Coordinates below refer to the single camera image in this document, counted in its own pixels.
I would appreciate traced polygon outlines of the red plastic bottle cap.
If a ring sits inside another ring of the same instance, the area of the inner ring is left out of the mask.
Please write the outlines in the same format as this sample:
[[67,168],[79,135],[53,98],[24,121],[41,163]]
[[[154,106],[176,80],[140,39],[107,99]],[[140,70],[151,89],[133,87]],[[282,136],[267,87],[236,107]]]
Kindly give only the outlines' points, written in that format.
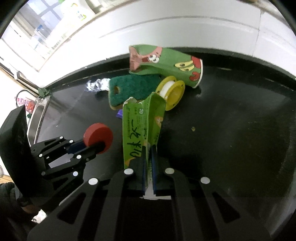
[[97,154],[105,153],[111,146],[113,141],[112,130],[105,124],[94,123],[87,128],[83,135],[83,142],[87,147],[102,143],[104,148],[98,148]]

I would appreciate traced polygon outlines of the green yellow scrub sponge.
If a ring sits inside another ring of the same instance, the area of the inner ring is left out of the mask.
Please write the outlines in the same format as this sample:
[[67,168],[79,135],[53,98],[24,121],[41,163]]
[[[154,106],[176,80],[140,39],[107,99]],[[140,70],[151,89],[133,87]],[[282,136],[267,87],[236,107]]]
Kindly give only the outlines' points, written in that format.
[[108,100],[111,109],[122,108],[130,97],[137,101],[145,100],[161,83],[158,74],[136,75],[129,74],[111,78],[109,81]]

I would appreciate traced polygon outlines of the green milk carton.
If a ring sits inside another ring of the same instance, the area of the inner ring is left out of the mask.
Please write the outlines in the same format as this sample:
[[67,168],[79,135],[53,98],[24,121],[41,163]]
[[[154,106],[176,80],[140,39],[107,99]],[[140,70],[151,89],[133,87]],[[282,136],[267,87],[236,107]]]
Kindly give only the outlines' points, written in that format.
[[138,102],[130,97],[123,104],[122,138],[124,167],[142,155],[142,148],[157,145],[166,109],[165,100],[151,93]]

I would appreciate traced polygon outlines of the yellow tape spool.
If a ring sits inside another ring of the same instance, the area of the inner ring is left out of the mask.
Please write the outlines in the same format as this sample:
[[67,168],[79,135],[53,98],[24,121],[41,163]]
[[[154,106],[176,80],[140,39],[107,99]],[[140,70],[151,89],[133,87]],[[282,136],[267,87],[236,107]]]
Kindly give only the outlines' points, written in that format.
[[184,92],[184,81],[177,80],[174,76],[164,78],[156,88],[156,93],[166,102],[166,111],[173,109],[179,103]]

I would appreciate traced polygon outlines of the green cartoon paper cup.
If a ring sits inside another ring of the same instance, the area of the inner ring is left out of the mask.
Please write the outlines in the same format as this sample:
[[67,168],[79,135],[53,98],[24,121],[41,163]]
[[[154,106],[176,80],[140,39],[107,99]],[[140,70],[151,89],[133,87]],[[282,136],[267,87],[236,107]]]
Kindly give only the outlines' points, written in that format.
[[138,75],[174,76],[196,88],[203,77],[203,61],[192,55],[153,45],[129,46],[129,71]]

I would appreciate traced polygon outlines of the stainless steel sink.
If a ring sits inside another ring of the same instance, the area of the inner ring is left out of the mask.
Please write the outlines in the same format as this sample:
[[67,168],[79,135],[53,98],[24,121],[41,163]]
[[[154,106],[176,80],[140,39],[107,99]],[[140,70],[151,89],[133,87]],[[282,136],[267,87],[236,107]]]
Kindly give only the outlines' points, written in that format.
[[38,98],[33,113],[31,115],[29,124],[28,124],[28,131],[27,136],[29,140],[29,144],[32,146],[36,143],[40,126],[47,109],[47,106],[50,101],[50,96],[46,96],[45,98]]

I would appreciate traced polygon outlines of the pink red detergent bottle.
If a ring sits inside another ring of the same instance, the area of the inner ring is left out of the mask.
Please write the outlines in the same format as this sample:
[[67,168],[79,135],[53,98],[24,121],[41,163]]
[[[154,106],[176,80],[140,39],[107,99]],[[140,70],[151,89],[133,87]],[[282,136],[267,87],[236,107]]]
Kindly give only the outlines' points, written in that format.
[[21,90],[15,97],[16,107],[25,106],[26,112],[32,114],[35,106],[36,99],[28,90]]

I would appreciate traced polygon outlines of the dark green cloth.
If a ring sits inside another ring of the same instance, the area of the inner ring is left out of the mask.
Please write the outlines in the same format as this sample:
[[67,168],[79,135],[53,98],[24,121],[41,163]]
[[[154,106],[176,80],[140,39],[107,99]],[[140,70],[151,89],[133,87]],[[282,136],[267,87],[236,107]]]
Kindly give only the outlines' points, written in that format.
[[41,98],[51,96],[50,90],[48,90],[46,88],[38,88],[38,94],[39,94],[39,97],[41,97]]

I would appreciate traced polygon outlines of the purple snack wrapper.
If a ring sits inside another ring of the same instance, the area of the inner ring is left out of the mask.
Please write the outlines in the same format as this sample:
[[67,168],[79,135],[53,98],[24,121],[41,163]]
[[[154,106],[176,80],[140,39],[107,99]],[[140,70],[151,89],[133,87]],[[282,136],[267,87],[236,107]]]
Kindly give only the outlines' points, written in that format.
[[120,109],[118,112],[117,112],[117,114],[116,114],[116,117],[117,118],[123,118],[123,110],[122,109]]

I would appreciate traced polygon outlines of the crumpled silver foil wrapper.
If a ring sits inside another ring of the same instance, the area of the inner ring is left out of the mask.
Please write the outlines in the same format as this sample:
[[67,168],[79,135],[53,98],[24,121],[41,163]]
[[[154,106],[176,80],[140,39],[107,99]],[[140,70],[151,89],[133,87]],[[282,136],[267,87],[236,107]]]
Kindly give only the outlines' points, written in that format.
[[86,83],[86,90],[88,92],[109,91],[109,82],[110,82],[109,78],[89,80]]

